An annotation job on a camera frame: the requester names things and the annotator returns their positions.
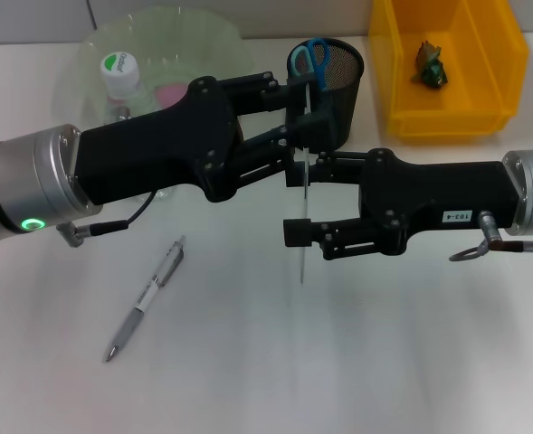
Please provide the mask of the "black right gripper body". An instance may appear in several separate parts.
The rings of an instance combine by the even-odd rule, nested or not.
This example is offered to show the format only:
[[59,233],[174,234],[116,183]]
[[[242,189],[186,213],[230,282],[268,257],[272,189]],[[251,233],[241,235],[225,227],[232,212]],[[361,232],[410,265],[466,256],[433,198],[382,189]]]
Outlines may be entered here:
[[475,230],[480,212],[512,225],[519,196],[498,161],[418,165],[388,149],[370,151],[359,185],[361,219],[376,228],[376,249],[401,255],[422,231]]

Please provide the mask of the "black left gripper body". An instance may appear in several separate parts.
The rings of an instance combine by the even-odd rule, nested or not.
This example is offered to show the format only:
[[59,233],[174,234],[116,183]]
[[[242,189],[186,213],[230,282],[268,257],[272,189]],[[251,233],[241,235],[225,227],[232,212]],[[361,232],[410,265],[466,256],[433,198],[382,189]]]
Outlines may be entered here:
[[82,132],[74,175],[95,204],[180,184],[219,203],[237,189],[228,161],[241,142],[221,83],[206,76],[170,108]]

